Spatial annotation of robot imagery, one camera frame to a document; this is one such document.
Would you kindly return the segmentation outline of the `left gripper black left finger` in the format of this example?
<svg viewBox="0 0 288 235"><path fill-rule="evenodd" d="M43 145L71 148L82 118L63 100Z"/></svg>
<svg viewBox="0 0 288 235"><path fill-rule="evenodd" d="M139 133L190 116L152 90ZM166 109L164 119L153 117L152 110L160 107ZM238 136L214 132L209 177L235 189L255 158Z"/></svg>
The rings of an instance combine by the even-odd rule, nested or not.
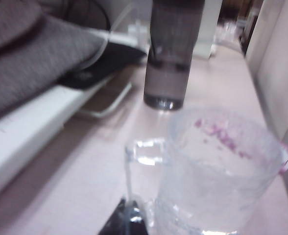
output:
<svg viewBox="0 0 288 235"><path fill-rule="evenodd" d="M105 222L99 235L128 235L128 225L126 222L126 199L121 198L116 208Z"/></svg>

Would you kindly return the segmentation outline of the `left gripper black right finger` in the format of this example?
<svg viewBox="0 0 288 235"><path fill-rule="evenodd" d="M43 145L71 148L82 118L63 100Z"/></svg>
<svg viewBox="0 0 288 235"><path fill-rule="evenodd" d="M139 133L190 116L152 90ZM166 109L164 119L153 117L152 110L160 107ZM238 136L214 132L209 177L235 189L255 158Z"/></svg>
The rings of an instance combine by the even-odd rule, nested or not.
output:
<svg viewBox="0 0 288 235"><path fill-rule="evenodd" d="M148 235L144 218L136 201L132 201L130 209L130 234Z"/></svg>

